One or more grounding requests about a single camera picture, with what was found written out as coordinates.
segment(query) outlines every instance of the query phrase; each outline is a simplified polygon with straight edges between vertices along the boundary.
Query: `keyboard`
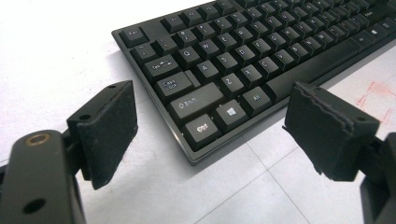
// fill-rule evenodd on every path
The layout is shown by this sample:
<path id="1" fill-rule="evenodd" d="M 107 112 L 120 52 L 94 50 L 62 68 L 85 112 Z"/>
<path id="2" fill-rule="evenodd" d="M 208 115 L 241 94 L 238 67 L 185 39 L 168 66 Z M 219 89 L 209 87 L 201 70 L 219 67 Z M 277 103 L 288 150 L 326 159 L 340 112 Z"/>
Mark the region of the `keyboard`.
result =
<path id="1" fill-rule="evenodd" d="M 396 36 L 396 3 L 218 0 L 112 32 L 189 162 Z"/>

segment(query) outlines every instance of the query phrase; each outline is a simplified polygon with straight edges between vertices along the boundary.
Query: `keycap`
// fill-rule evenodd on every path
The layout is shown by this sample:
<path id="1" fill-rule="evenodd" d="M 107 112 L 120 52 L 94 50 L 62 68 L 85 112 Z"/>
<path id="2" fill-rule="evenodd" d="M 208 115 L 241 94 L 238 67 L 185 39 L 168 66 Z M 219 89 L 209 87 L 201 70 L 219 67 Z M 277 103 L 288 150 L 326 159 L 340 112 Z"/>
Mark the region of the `keycap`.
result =
<path id="1" fill-rule="evenodd" d="M 131 50 L 132 56 L 137 61 L 139 66 L 142 66 L 144 63 L 152 61 L 158 58 L 158 55 L 155 53 L 154 49 L 151 47 L 149 43 L 139 45 L 134 47 Z"/>
<path id="2" fill-rule="evenodd" d="M 179 16 L 167 16 L 161 20 L 161 23 L 170 34 L 187 28 Z"/>
<path id="3" fill-rule="evenodd" d="M 219 86 L 220 86 L 220 90 L 229 99 L 235 98 L 245 89 L 244 84 L 234 73 L 222 77 L 221 81 L 219 82 Z"/>
<path id="4" fill-rule="evenodd" d="M 216 80 L 220 75 L 219 70 L 210 61 L 197 64 L 193 72 L 203 84 Z"/>
<path id="5" fill-rule="evenodd" d="M 171 102 L 167 107 L 177 126 L 181 126 L 200 114 L 217 107 L 225 100 L 224 95 L 213 83 L 209 83 Z"/>
<path id="6" fill-rule="evenodd" d="M 166 77 L 158 81 L 154 86 L 154 90 L 158 93 L 158 97 L 165 105 L 192 89 L 192 83 L 184 72 Z"/>
<path id="7" fill-rule="evenodd" d="M 180 18 L 188 27 L 198 25 L 199 23 L 204 22 L 202 16 L 195 9 L 188 9 L 183 11 L 180 14 Z"/>
<path id="8" fill-rule="evenodd" d="M 128 27 L 123 29 L 120 33 L 120 37 L 128 49 L 149 41 L 145 33 L 139 27 Z"/>
<path id="9" fill-rule="evenodd" d="M 231 100 L 215 110 L 213 119 L 224 133 L 228 133 L 247 121 L 248 115 L 235 100 Z"/>
<path id="10" fill-rule="evenodd" d="M 238 69 L 238 62 L 229 52 L 220 54 L 213 60 L 213 64 L 223 75 L 230 74 Z"/>
<path id="11" fill-rule="evenodd" d="M 175 59 L 168 54 L 159 59 L 145 63 L 142 70 L 148 81 L 152 84 L 160 79 L 180 72 L 181 68 L 178 66 Z"/>
<path id="12" fill-rule="evenodd" d="M 241 106 L 251 118 L 257 116 L 271 105 L 270 98 L 260 87 L 246 92 L 241 97 Z"/>
<path id="13" fill-rule="evenodd" d="M 194 152 L 221 136 L 221 132 L 207 114 L 186 124 L 182 132 Z"/>
<path id="14" fill-rule="evenodd" d="M 358 54 L 359 49 L 360 46 L 356 42 L 350 39 L 345 40 L 322 52 L 317 57 L 300 63 L 282 75 L 266 82 L 262 85 L 262 88 L 268 94 L 271 101 L 276 104 L 291 93 L 294 82 L 311 83 L 315 81 L 317 78 L 332 71 L 338 65 Z"/>

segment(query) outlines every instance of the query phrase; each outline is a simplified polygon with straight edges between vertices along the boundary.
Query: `white surface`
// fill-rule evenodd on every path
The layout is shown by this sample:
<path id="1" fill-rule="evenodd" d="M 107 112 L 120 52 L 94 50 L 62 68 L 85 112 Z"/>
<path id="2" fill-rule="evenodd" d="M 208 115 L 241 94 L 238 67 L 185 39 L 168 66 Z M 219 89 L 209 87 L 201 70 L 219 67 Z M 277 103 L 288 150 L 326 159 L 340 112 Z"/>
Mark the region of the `white surface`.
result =
<path id="1" fill-rule="evenodd" d="M 119 170 L 97 191 L 78 174 L 89 223 L 362 223 L 363 175 L 353 183 L 317 175 L 281 129 L 285 110 L 189 165 L 110 32 L 204 2 L 3 2 L 0 161 L 20 137 L 64 131 L 102 88 L 133 79 L 139 132 Z M 324 85 L 382 120 L 380 138 L 396 127 L 396 48 L 389 48 Z"/>

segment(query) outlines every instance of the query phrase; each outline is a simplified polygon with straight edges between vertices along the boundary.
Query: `key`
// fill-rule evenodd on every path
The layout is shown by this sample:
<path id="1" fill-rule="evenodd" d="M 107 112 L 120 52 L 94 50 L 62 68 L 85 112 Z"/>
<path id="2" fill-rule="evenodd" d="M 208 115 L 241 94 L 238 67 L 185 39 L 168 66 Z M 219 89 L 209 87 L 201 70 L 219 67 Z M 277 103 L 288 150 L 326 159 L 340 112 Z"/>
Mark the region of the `key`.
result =
<path id="1" fill-rule="evenodd" d="M 355 41 L 345 40 L 266 82 L 262 89 L 268 94 L 271 101 L 276 104 L 290 95 L 294 82 L 311 83 L 315 81 L 358 54 L 359 49 L 360 46 Z"/>
<path id="2" fill-rule="evenodd" d="M 202 23 L 195 26 L 192 32 L 198 37 L 199 40 L 204 41 L 216 36 L 215 30 L 208 24 Z"/>
<path id="3" fill-rule="evenodd" d="M 153 44 L 158 54 L 163 56 L 165 54 L 172 54 L 177 51 L 177 44 L 170 36 L 157 39 Z"/>
<path id="4" fill-rule="evenodd" d="M 220 54 L 213 60 L 213 64 L 223 75 L 230 74 L 238 69 L 238 62 L 229 52 Z"/>
<path id="5" fill-rule="evenodd" d="M 238 71 L 238 77 L 248 90 L 259 86 L 263 82 L 263 77 L 253 65 L 246 66 Z"/>
<path id="6" fill-rule="evenodd" d="M 143 65 L 143 73 L 151 84 L 179 71 L 181 68 L 169 54 Z"/>
<path id="7" fill-rule="evenodd" d="M 175 54 L 175 59 L 177 60 L 178 64 L 184 68 L 184 70 L 188 70 L 202 61 L 202 59 L 192 47 L 179 50 Z"/>
<path id="8" fill-rule="evenodd" d="M 221 78 L 219 82 L 220 90 L 228 99 L 234 99 L 237 95 L 244 91 L 244 84 L 239 80 L 239 78 L 231 73 L 225 77 Z"/>
<path id="9" fill-rule="evenodd" d="M 218 35 L 214 41 L 222 52 L 228 52 L 238 47 L 236 40 L 228 33 L 224 35 Z"/>
<path id="10" fill-rule="evenodd" d="M 225 100 L 213 83 L 209 83 L 171 102 L 167 107 L 177 126 L 211 111 Z"/>
<path id="11" fill-rule="evenodd" d="M 204 18 L 205 21 L 214 20 L 220 17 L 218 10 L 210 4 L 202 5 L 198 8 L 199 14 Z"/>
<path id="12" fill-rule="evenodd" d="M 270 98 L 260 87 L 248 91 L 241 97 L 241 106 L 251 118 L 257 116 L 271 105 Z"/>
<path id="13" fill-rule="evenodd" d="M 158 93 L 158 97 L 163 104 L 167 105 L 182 94 L 193 90 L 193 86 L 186 74 L 179 72 L 158 81 L 154 86 L 154 90 Z"/>
<path id="14" fill-rule="evenodd" d="M 197 64 L 193 69 L 194 74 L 203 84 L 209 83 L 219 78 L 219 70 L 210 61 Z"/>
<path id="15" fill-rule="evenodd" d="M 221 137 L 221 132 L 207 114 L 186 124 L 182 132 L 194 152 Z"/>
<path id="16" fill-rule="evenodd" d="M 204 22 L 204 18 L 202 18 L 195 9 L 188 9 L 183 11 L 180 14 L 180 18 L 188 27 L 192 27 L 194 25 L 198 25 L 199 23 Z"/>
<path id="17" fill-rule="evenodd" d="M 235 100 L 231 100 L 214 111 L 213 119 L 224 133 L 228 133 L 247 121 L 248 115 Z"/>
<path id="18" fill-rule="evenodd" d="M 233 5 L 227 0 L 217 0 L 213 6 L 218 10 L 221 16 L 225 16 L 236 11 Z"/>
<path id="19" fill-rule="evenodd" d="M 210 60 L 216 55 L 220 54 L 220 50 L 218 46 L 213 43 L 213 41 L 206 40 L 201 43 L 199 43 L 196 47 L 195 50 L 198 52 L 198 54 L 201 56 L 202 59 L 204 60 Z"/>
<path id="20" fill-rule="evenodd" d="M 145 33 L 139 27 L 123 29 L 120 33 L 120 37 L 128 49 L 149 41 Z"/>
<path id="21" fill-rule="evenodd" d="M 144 63 L 152 61 L 158 58 L 158 55 L 155 53 L 154 49 L 151 47 L 149 43 L 139 45 L 134 47 L 131 50 L 132 56 L 137 61 L 139 66 L 142 66 Z"/>
<path id="22" fill-rule="evenodd" d="M 167 16 L 161 23 L 170 34 L 187 28 L 179 16 Z"/>
<path id="23" fill-rule="evenodd" d="M 174 35 L 174 40 L 182 49 L 198 43 L 198 38 L 191 30 L 179 31 Z"/>

